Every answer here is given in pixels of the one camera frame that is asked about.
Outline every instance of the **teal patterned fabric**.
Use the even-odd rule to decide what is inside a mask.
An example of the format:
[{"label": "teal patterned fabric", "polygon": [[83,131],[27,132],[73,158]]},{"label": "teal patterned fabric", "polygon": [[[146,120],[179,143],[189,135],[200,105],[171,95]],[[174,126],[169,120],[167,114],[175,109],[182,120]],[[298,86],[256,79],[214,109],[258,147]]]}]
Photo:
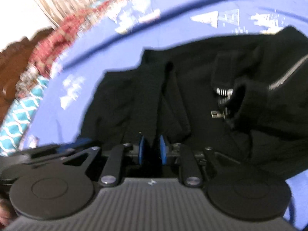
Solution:
[{"label": "teal patterned fabric", "polygon": [[31,90],[30,95],[12,103],[0,128],[1,156],[8,156],[18,150],[21,137],[34,117],[48,83],[48,79],[39,76],[37,85]]}]

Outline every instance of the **ribbed surface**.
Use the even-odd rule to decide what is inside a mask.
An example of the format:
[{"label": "ribbed surface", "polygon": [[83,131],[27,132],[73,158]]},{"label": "ribbed surface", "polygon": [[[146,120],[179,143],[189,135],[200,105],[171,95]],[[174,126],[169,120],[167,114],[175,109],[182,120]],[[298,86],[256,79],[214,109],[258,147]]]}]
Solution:
[{"label": "ribbed surface", "polygon": [[57,221],[16,220],[7,231],[291,231],[282,218],[263,223],[231,219],[213,208],[199,189],[177,179],[128,178],[102,189],[78,214]]}]

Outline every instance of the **blue bedsheet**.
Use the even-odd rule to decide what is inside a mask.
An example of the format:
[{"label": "blue bedsheet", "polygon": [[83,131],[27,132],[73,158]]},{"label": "blue bedsheet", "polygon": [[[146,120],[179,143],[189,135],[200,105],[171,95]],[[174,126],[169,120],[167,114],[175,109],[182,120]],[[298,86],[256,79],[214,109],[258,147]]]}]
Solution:
[{"label": "blue bedsheet", "polygon": [[[170,48],[217,35],[275,33],[288,25],[308,36],[308,0],[130,1],[69,49],[59,63],[62,73],[46,89],[25,146],[31,136],[40,145],[74,141],[104,73],[136,67],[145,48]],[[287,182],[295,226],[302,229],[308,223],[308,172]]]}]

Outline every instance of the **brown wooden headboard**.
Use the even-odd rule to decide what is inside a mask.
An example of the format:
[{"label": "brown wooden headboard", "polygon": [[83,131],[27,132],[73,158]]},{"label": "brown wooden headboard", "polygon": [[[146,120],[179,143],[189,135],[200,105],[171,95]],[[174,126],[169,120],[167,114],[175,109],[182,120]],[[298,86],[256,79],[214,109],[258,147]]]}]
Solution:
[{"label": "brown wooden headboard", "polygon": [[52,28],[39,31],[31,41],[24,37],[19,42],[11,43],[0,52],[0,123],[15,98],[16,83],[28,66],[30,55],[37,43],[46,38]]}]

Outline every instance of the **black garment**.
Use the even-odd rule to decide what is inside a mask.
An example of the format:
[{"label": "black garment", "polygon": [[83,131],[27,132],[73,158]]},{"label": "black garment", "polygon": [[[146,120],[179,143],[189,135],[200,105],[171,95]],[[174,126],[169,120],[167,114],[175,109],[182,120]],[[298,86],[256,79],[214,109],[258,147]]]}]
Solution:
[{"label": "black garment", "polygon": [[[210,38],[164,51],[145,50],[140,66],[108,72],[85,115],[80,137],[104,149],[134,142],[215,150],[291,177],[308,168],[308,65],[279,88],[268,86],[308,54],[308,39],[292,27],[276,35]],[[217,89],[234,89],[218,103]],[[213,119],[225,108],[227,119]]]}]

